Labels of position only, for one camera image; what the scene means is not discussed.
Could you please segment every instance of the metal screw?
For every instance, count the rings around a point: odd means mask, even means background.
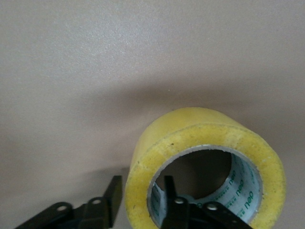
[[[211,211],[216,211],[218,208],[215,204],[208,204],[206,206],[207,209],[211,210]]]
[[[67,209],[67,206],[60,206],[57,208],[58,211],[64,211],[65,209]]]
[[[99,203],[101,203],[101,200],[99,199],[95,199],[94,201],[92,201],[92,204],[99,204]]]
[[[176,199],[175,199],[175,203],[176,203],[176,204],[183,204],[183,203],[184,203],[184,200],[181,199],[181,198],[176,198]]]

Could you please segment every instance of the black bracket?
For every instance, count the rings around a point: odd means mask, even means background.
[[[102,197],[73,209],[70,203],[51,205],[16,229],[112,228],[122,200],[122,176],[114,176]]]
[[[199,208],[177,196],[172,176],[165,176],[164,184],[167,214],[161,229],[252,229],[218,202],[208,202]]]

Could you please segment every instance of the yellow packing tape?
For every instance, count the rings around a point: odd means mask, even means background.
[[[230,153],[231,170],[214,193],[189,201],[200,205],[216,200],[254,229],[271,228],[285,200],[285,175],[279,157],[259,135],[220,112],[200,107],[167,113],[141,135],[125,190],[132,227],[160,227],[166,209],[156,178],[175,159],[199,150]]]

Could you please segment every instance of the beige surface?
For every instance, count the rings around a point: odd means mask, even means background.
[[[144,128],[185,106],[274,148],[288,185],[274,228],[303,228],[304,21],[302,0],[1,1],[1,228],[126,178]]]

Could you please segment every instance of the tape inner ring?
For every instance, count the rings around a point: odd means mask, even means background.
[[[166,161],[151,180],[147,207],[159,228],[166,216],[164,175],[174,177],[177,194],[190,203],[220,202],[246,223],[262,200],[261,177],[244,154],[224,146],[191,147]]]

